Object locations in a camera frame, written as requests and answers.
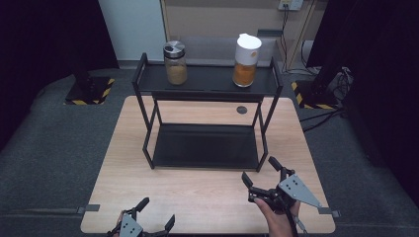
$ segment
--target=human hand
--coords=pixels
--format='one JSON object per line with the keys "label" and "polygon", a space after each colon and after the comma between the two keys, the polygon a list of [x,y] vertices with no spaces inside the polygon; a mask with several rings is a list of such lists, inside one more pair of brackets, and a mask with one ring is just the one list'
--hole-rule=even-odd
{"label": "human hand", "polygon": [[[270,237],[293,237],[293,231],[289,220],[284,213],[273,212],[271,208],[262,199],[255,198],[255,203],[265,215],[268,222]],[[300,202],[296,201],[290,211],[293,216],[298,216]]]}

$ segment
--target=orange liquid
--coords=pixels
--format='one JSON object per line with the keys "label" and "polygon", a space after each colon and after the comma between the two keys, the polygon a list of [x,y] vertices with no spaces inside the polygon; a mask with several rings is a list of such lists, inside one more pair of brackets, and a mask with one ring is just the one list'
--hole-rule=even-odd
{"label": "orange liquid", "polygon": [[247,66],[236,62],[234,66],[233,81],[239,87],[248,87],[252,85],[255,73],[256,64]]}

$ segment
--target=black cable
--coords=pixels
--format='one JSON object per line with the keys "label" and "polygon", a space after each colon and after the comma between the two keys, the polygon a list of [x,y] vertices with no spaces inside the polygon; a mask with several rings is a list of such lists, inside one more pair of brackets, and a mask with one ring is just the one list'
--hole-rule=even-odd
{"label": "black cable", "polygon": [[304,119],[301,119],[300,122],[306,121],[306,120],[310,120],[310,119],[316,119],[316,118],[319,118],[319,117],[328,116],[330,114],[335,114],[335,113],[337,113],[339,111],[343,111],[343,108],[339,108],[336,111],[328,112],[328,113],[325,113],[325,114],[322,114],[322,115],[319,115],[319,116],[313,116],[313,117],[309,117],[309,118],[304,118]]}
{"label": "black cable", "polygon": [[290,73],[290,74],[300,74],[300,75],[307,75],[307,74],[302,74],[302,73],[294,73],[293,71],[303,71],[303,72],[307,72],[311,75],[317,75],[314,72],[308,70],[306,67],[306,69],[287,69],[287,62],[288,62],[288,56],[287,56],[287,42],[286,42],[286,38],[285,38],[285,28],[287,25],[287,21],[288,21],[288,16],[290,13],[290,8],[288,4],[284,5],[284,20],[283,20],[283,33],[281,35],[280,38],[280,43],[281,43],[281,48],[284,51],[285,54],[285,60],[284,60],[284,64],[283,64],[283,68],[281,69],[282,73]]}
{"label": "black cable", "polygon": [[[341,75],[338,77],[337,85],[332,91],[335,95],[335,98],[341,102],[345,99],[346,95],[351,89],[351,82],[349,78],[352,77],[348,74],[347,70],[343,69]],[[336,95],[336,91],[340,93],[341,97]]]}
{"label": "black cable", "polygon": [[324,120],[322,120],[321,122],[319,122],[318,124],[316,124],[316,125],[313,125],[313,126],[310,126],[310,127],[307,127],[307,128],[304,128],[303,130],[302,130],[302,132],[307,132],[307,131],[310,131],[310,130],[312,130],[312,129],[315,129],[315,128],[317,128],[317,127],[320,127],[321,125],[323,125],[324,123],[326,123],[327,121],[329,121],[332,117],[335,117],[335,116],[338,116],[339,114],[336,114],[336,113],[333,113],[333,114],[330,114],[327,118],[325,118]]}
{"label": "black cable", "polygon": [[308,67],[307,67],[307,62],[305,61],[305,58],[304,58],[304,55],[302,54],[302,49],[304,48],[304,44],[305,44],[305,40],[302,42],[302,44],[301,44],[301,62],[302,62],[302,65],[304,65],[304,67],[305,67],[305,69],[307,69],[307,71],[310,73],[310,74],[312,74],[312,75],[317,75],[318,73],[315,73],[315,72],[312,72],[310,69],[308,69]]}
{"label": "black cable", "polygon": [[342,110],[334,111],[333,113],[331,113],[328,117],[326,117],[324,120],[322,120],[318,124],[307,127],[307,128],[304,128],[302,131],[307,132],[307,131],[310,131],[310,130],[315,129],[317,127],[320,127],[322,124],[324,124],[325,122],[329,121],[331,118],[333,118],[335,116],[338,116],[338,115],[341,115],[341,118],[344,118],[344,113],[337,114],[338,112],[341,112],[341,111]]}
{"label": "black cable", "polygon": [[289,220],[291,231],[293,233],[293,237],[298,237],[298,232],[296,231],[295,221],[293,220],[293,215],[291,214],[291,211],[289,208],[285,209],[287,219]]}

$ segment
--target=small round hole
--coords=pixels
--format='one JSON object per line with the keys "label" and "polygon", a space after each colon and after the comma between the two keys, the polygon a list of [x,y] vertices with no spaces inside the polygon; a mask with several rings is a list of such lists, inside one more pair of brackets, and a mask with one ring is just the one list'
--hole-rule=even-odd
{"label": "small round hole", "polygon": [[241,115],[245,115],[247,113],[247,108],[245,108],[244,106],[239,106],[237,107],[237,112]]}

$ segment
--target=black metal shelf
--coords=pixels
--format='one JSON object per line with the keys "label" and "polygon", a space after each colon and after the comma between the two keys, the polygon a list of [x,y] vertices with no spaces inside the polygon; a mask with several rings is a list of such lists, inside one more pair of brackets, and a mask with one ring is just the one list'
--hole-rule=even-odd
{"label": "black metal shelf", "polygon": [[[267,67],[258,67],[250,87],[240,88],[232,82],[233,66],[188,65],[188,80],[180,86],[167,80],[162,62],[149,62],[144,53],[132,79],[132,86],[147,127],[143,152],[151,169],[157,167],[256,170],[259,172],[268,154],[265,132],[280,97],[283,84],[274,59]],[[154,108],[151,118],[142,101],[151,95]],[[264,97],[274,97],[265,120],[261,105]],[[161,117],[158,101],[212,101],[257,103],[252,124],[184,124],[167,123]],[[148,141],[154,120],[159,131],[154,154],[148,152]],[[258,158],[255,125],[259,123],[263,143]]]}

